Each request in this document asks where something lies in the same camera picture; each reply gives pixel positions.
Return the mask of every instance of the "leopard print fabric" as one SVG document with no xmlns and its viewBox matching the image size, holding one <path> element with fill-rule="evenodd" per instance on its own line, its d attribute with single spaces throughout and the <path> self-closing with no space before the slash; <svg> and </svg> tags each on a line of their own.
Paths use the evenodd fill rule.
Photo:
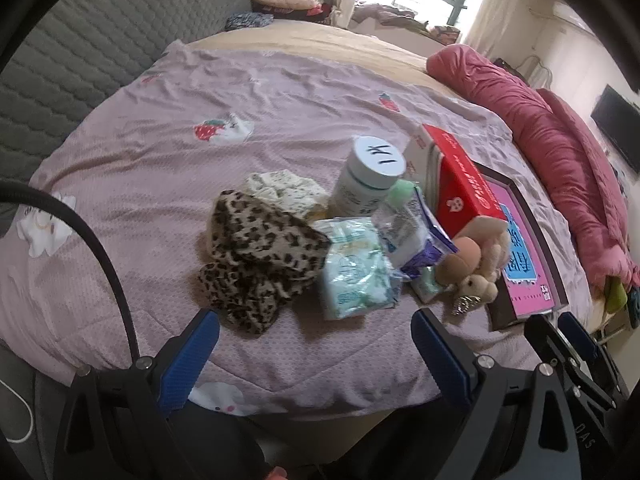
<svg viewBox="0 0 640 480">
<path fill-rule="evenodd" d="M 241 191 L 223 191 L 207 230 L 213 261 L 200 269 L 212 308 L 261 334 L 320 274 L 331 242 L 295 216 Z"/>
</svg>

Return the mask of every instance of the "headboard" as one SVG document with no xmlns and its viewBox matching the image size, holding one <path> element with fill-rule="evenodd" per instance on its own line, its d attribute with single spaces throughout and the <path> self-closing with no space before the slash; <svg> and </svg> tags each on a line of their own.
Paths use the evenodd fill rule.
<svg viewBox="0 0 640 480">
<path fill-rule="evenodd" d="M 84 117 L 173 40 L 222 30 L 250 0 L 60 0 L 0 73 L 0 178 L 28 182 Z M 0 235 L 15 209 L 0 204 Z"/>
</svg>

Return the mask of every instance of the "television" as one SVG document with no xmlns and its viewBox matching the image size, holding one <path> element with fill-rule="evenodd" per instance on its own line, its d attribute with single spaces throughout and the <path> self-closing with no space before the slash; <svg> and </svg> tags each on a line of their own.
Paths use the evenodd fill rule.
<svg viewBox="0 0 640 480">
<path fill-rule="evenodd" d="M 607 85 L 591 118 L 626 163 L 640 173 L 640 110 Z"/>
</svg>

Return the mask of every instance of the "white bottle cap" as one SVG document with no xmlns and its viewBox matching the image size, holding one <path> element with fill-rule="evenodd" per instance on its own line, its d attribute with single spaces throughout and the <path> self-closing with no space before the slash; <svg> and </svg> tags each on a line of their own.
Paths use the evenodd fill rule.
<svg viewBox="0 0 640 480">
<path fill-rule="evenodd" d="M 374 189 L 389 189 L 406 170 L 402 153 L 377 137 L 358 137 L 347 166 L 353 178 Z"/>
</svg>

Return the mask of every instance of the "plastic bottle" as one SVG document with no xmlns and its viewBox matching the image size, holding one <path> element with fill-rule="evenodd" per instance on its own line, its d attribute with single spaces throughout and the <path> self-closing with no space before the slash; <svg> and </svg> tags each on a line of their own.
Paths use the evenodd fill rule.
<svg viewBox="0 0 640 480">
<path fill-rule="evenodd" d="M 404 156 L 395 146 L 377 137 L 358 137 L 334 187 L 332 214 L 371 216 L 405 169 Z"/>
</svg>

